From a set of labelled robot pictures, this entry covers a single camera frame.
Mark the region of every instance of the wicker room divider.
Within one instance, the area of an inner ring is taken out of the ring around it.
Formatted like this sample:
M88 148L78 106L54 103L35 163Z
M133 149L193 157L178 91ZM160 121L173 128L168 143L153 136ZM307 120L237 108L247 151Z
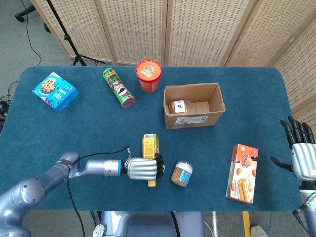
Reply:
M46 1L31 1L74 57ZM79 53L114 65L276 67L316 133L316 0L51 1Z

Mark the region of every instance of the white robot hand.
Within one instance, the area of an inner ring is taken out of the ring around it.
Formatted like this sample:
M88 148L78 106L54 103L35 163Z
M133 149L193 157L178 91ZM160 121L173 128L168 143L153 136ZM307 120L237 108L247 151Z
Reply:
M281 120L291 151L292 164L280 162L277 158L271 160L280 168L294 172L300 181L316 180L316 145L312 129L289 116L292 129L286 121Z
M160 154L154 159L130 158L125 164L127 175L130 179L156 180L164 175L164 162Z

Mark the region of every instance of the pringles can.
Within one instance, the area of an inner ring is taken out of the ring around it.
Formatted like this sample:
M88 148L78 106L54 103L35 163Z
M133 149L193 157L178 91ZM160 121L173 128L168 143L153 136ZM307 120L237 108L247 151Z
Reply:
M140 62L136 67L136 75L140 85L145 92L154 92L159 84L162 67L154 60L145 60Z
M103 71L103 77L112 89L113 93L119 100L123 108L127 108L134 104L135 97L127 90L122 80L113 68L107 68Z

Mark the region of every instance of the spice jar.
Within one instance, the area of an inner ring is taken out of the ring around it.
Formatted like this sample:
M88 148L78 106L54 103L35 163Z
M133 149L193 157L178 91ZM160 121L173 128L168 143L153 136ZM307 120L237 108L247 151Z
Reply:
M179 161L174 168L171 181L181 187L187 186L193 171L193 166L185 161Z

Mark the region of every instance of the blue table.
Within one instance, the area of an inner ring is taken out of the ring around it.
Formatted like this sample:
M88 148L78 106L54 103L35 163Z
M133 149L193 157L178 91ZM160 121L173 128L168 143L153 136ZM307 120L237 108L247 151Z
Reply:
M270 161L272 155L289 161L279 120L286 119L291 110L282 76L276 69L164 67L157 91L147 94L140 88L135 67L114 67L136 97L134 105L122 108L102 77L105 68L32 67L23 72L0 137L0 193L46 171L67 151L83 156L129 145L132 156L139 157L143 134L156 133L166 173L155 188L127 176L77 178L70 184L78 209L289 211L300 203L299 182ZM61 114L32 93L51 72L80 92ZM220 84L226 112L214 126L165 130L165 86L201 82ZM237 143L259 148L252 205L225 198L232 149ZM110 157L126 159L127 154ZM170 181L174 165L181 159L194 166L186 188ZM72 209L66 185L50 193L38 208Z

